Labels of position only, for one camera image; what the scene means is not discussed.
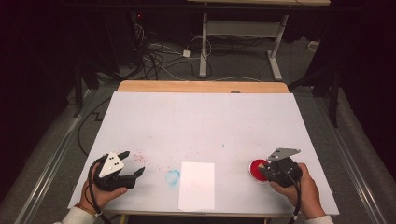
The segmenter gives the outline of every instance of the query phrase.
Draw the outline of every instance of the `gray carpet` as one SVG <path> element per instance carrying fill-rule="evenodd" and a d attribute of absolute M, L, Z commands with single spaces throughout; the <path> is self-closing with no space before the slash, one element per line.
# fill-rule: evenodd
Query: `gray carpet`
<path fill-rule="evenodd" d="M 270 67 L 264 52 L 271 48 L 272 41 L 264 40 L 258 46 L 246 47 L 229 51 L 226 47 L 213 49 L 209 56 L 212 76 L 210 80 L 231 80 L 231 81 L 252 81 L 254 78 L 260 81 L 274 81 Z M 277 55 L 277 61 L 281 69 L 285 83 L 291 83 L 304 75 L 309 65 L 313 53 L 306 50 L 308 41 L 302 39 L 293 44 L 283 43 Z M 166 43 L 166 46 L 181 52 L 184 48 Z M 162 54 L 166 61 L 177 56 Z M 198 61 L 184 60 L 192 63 L 194 74 L 198 74 Z M 128 73 L 127 66 L 123 66 L 123 73 Z M 180 63 L 160 71 L 160 80 L 197 80 L 191 75 L 191 66 L 187 63 Z M 79 124 L 89 113 L 101 104 L 112 92 L 117 89 L 117 83 L 101 78 L 101 87 L 98 91 L 92 91 L 85 98 L 85 108 L 83 117 L 79 118 Z M 311 137 L 312 143 L 318 153 L 319 160 L 323 166 L 329 184 L 333 189 L 334 198 L 340 210 L 340 216 L 334 217 L 335 223 L 391 223 L 396 218 L 396 186 L 393 178 L 385 169 L 381 160 L 375 154 L 370 142 L 361 130 L 353 112 L 350 111 L 345 95 L 341 92 L 340 105 L 338 109 L 339 128 L 335 130 L 329 123 L 326 112 L 326 98 L 313 98 L 309 88 L 297 88 L 293 91 L 297 104 L 301 110 L 305 126 Z M 70 94 L 70 106 L 53 122 L 36 146 L 30 160 L 25 164 L 23 171 L 10 190 L 7 197 L 0 206 L 0 223 L 15 223 L 22 208 L 28 201 L 32 190 L 35 188 L 37 180 L 42 175 L 51 156 L 56 152 L 63 140 L 64 133 L 68 127 L 75 122 L 73 92 Z M 99 106 L 98 118 L 102 118 L 106 113 L 108 102 Z M 101 122 L 95 121 L 96 115 L 90 115 L 81 126 L 81 145 L 86 152 L 89 152 L 95 136 L 100 128 Z M 29 221 L 26 223 L 53 223 L 61 221 L 68 210 L 74 186 L 78 178 L 86 157 L 79 148 L 76 128 L 72 132 L 70 141 L 64 147 L 65 152 L 61 157 L 60 166 L 54 169 L 56 175 L 49 180 L 49 188 L 43 192 L 43 198 L 38 199 L 37 209 L 29 209 L 32 212 Z M 346 161 L 342 152 L 346 148 L 348 153 L 355 159 L 356 168 L 363 183 L 367 184 L 369 193 L 375 199 L 375 210 L 377 217 L 384 220 L 373 221 L 370 207 L 361 198 L 361 192 L 367 189 L 360 189 L 359 183 L 354 181 L 354 175 L 350 173 L 350 164 Z M 211 217 L 145 217 L 132 216 L 133 223 L 262 223 L 256 218 L 211 218 Z M 273 219 L 272 223 L 287 223 L 287 219 Z"/>

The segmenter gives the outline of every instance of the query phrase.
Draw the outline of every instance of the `white paper sheet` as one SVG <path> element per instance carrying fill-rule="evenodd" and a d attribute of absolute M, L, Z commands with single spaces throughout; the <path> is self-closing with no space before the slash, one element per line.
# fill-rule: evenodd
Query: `white paper sheet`
<path fill-rule="evenodd" d="M 197 212 L 215 209 L 215 164 L 182 162 L 178 209 Z"/>

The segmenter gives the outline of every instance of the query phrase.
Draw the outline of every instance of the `red object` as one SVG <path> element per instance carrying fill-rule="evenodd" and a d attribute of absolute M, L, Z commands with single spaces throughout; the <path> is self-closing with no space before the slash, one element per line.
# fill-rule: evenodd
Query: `red object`
<path fill-rule="evenodd" d="M 267 181 L 267 177 L 265 175 L 262 175 L 259 171 L 259 165 L 260 164 L 267 164 L 268 161 L 265 160 L 255 160 L 250 164 L 249 171 L 251 176 L 255 178 L 257 181 Z"/>

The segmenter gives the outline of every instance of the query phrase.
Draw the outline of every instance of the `white tabletop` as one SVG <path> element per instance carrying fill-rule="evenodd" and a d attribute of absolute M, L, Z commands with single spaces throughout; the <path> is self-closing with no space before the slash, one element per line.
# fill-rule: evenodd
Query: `white tabletop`
<path fill-rule="evenodd" d="M 115 92 L 70 201 L 79 201 L 92 162 L 109 151 L 130 151 L 121 175 L 145 166 L 134 189 L 106 210 L 125 214 L 191 215 L 177 209 L 183 161 L 215 164 L 215 208 L 209 216 L 289 216 L 293 207 L 248 173 L 249 164 L 277 147 L 299 148 L 327 214 L 339 214 L 318 156 L 290 93 Z"/>

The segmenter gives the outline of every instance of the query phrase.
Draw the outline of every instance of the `desk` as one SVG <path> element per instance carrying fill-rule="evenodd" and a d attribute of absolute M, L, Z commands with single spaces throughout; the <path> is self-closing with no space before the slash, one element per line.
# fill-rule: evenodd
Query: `desk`
<path fill-rule="evenodd" d="M 337 215 L 298 106 L 283 83 L 125 81 L 113 95 L 69 207 L 79 200 L 93 161 L 110 150 L 129 150 L 120 174 L 142 166 L 145 173 L 134 189 L 107 205 L 107 212 L 289 217 L 293 207 L 288 200 L 248 174 L 253 160 L 265 158 L 277 147 L 302 150 L 293 158 L 310 168 L 326 213 Z M 214 210 L 177 209 L 179 185 L 170 185 L 166 176 L 170 171 L 183 175 L 183 161 L 216 165 Z"/>
<path fill-rule="evenodd" d="M 328 6 L 330 0 L 189 0 L 192 2 L 228 3 L 228 4 L 253 4 L 253 5 L 302 5 L 305 7 Z M 200 77 L 206 77 L 207 65 L 207 36 L 208 35 L 231 35 L 231 36 L 253 36 L 274 37 L 275 43 L 272 50 L 267 51 L 267 56 L 276 81 L 282 80 L 279 67 L 276 62 L 276 53 L 286 28 L 289 15 L 284 15 L 281 22 L 257 22 L 257 21 L 210 21 L 207 13 L 204 13 L 202 31 L 202 53 L 200 62 Z"/>

